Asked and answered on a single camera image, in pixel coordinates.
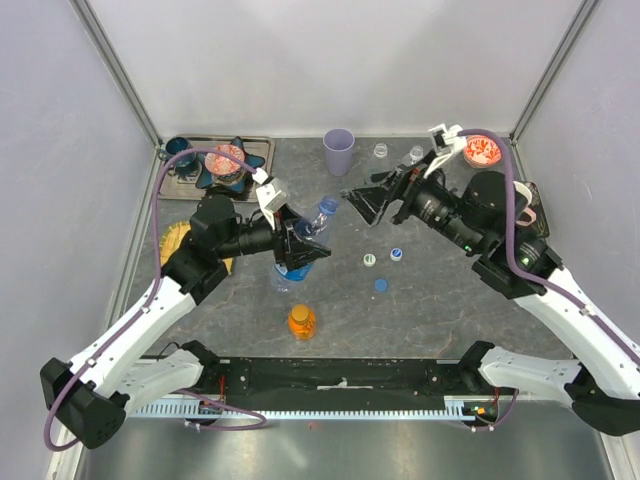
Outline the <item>blue label water bottle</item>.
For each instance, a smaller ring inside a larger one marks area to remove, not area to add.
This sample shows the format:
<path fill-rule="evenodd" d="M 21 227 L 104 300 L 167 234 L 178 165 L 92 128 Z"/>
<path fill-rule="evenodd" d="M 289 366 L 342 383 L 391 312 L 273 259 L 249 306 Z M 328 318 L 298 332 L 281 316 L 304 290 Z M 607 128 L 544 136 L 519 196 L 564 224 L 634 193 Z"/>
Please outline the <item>blue label water bottle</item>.
<path fill-rule="evenodd" d="M 338 199 L 332 195 L 325 195 L 294 223 L 293 232 L 296 239 L 301 241 L 301 246 L 305 248 L 304 255 L 307 263 L 296 269 L 289 269 L 284 264 L 275 263 L 271 269 L 271 281 L 277 292 L 291 293 L 305 280 L 313 267 L 313 260 L 309 259 L 311 251 L 318 253 L 319 247 L 328 247 L 338 209 Z"/>

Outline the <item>green label water bottle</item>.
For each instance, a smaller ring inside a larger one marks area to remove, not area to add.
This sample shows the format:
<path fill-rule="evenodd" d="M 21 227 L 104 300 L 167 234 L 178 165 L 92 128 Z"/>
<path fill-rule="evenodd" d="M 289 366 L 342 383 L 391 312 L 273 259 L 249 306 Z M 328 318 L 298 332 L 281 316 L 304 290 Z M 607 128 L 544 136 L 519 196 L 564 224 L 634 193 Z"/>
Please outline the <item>green label water bottle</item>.
<path fill-rule="evenodd" d="M 385 143 L 377 143 L 373 153 L 377 158 L 385 158 L 388 155 L 388 147 Z"/>

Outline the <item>clear plastic bottle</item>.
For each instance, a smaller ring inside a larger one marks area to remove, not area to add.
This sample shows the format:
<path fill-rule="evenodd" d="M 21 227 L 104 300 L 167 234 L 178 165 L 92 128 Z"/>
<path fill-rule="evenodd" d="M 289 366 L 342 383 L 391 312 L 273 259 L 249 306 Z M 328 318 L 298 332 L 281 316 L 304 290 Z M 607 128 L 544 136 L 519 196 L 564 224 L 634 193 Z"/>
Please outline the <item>clear plastic bottle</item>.
<path fill-rule="evenodd" d="M 410 151 L 404 155 L 402 164 L 408 167 L 416 166 L 425 156 L 424 149 L 421 145 L 413 146 Z"/>

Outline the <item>blue white bottle cap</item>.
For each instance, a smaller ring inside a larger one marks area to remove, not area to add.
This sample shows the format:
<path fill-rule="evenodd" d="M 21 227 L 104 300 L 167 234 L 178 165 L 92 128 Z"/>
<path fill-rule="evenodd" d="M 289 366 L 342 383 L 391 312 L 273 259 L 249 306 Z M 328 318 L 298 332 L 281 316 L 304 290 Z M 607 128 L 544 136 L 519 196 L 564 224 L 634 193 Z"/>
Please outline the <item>blue white bottle cap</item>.
<path fill-rule="evenodd" d="M 403 258 L 403 251 L 400 248 L 393 248 L 390 252 L 392 261 L 400 261 Z"/>

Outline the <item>white green bottle cap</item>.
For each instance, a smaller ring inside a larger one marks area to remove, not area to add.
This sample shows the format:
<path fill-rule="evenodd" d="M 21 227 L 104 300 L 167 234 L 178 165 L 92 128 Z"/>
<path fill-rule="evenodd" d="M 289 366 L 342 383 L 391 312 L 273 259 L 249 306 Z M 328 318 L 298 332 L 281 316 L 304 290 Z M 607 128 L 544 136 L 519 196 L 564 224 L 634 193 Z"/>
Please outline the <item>white green bottle cap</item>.
<path fill-rule="evenodd" d="M 373 267 L 376 263 L 376 257 L 374 254 L 367 253 L 363 257 L 363 264 L 367 267 Z"/>

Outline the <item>orange juice bottle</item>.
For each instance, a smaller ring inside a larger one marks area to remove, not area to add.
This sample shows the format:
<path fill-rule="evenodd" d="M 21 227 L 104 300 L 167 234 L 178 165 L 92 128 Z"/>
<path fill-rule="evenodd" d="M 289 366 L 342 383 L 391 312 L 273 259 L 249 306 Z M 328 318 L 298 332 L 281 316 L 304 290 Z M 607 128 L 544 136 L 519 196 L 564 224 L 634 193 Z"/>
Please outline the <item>orange juice bottle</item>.
<path fill-rule="evenodd" d="M 316 332 L 316 315 L 304 304 L 295 305 L 288 316 L 291 333 L 299 340 L 310 340 Z"/>

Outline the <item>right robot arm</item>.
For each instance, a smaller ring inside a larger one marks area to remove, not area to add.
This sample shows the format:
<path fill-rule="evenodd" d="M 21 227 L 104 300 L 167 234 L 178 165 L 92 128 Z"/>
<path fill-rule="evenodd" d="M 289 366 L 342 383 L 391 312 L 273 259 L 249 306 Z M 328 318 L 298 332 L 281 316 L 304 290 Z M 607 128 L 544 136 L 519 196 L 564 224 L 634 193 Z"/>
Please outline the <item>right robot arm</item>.
<path fill-rule="evenodd" d="M 545 238 L 516 225 L 514 247 L 507 247 L 504 174 L 481 171 L 458 195 L 447 189 L 442 170 L 424 178 L 420 170 L 402 167 L 341 196 L 370 226 L 399 201 L 394 224 L 415 217 L 460 247 L 474 258 L 481 281 L 537 317 L 573 355 L 550 360 L 477 341 L 459 362 L 465 391 L 477 394 L 491 386 L 533 393 L 570 408 L 601 433 L 638 431 L 638 346 L 590 305 Z"/>

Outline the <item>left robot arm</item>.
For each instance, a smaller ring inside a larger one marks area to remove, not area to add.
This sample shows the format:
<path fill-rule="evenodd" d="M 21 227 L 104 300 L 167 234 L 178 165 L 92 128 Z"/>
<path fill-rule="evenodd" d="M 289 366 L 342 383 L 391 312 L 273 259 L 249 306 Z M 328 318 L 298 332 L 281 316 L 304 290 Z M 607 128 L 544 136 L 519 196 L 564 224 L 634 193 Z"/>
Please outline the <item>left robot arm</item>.
<path fill-rule="evenodd" d="M 193 388 L 208 393 L 219 382 L 218 358 L 198 341 L 180 347 L 149 367 L 134 365 L 172 325 L 195 309 L 227 277 L 225 259 L 270 252 L 275 261 L 297 270 L 330 256 L 330 249 L 296 232 L 301 217 L 287 204 L 245 219 L 230 198 L 201 201 L 190 228 L 141 298 L 99 339 L 69 361 L 48 360 L 40 370 L 45 405 L 44 440 L 59 421 L 74 436 L 71 446 L 104 445 L 130 413 L 161 397 Z"/>

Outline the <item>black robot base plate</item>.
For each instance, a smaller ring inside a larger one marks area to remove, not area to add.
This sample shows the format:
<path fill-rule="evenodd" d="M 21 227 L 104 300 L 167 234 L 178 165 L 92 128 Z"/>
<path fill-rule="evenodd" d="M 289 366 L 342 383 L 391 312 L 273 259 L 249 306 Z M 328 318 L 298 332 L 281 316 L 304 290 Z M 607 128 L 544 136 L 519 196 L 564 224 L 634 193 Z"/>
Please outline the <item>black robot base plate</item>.
<path fill-rule="evenodd" d="M 267 410 L 436 409 L 446 396 L 498 397 L 513 393 L 493 387 L 456 361 L 397 358 L 223 358 L 198 341 L 181 348 L 204 362 L 190 388 L 231 406 Z"/>

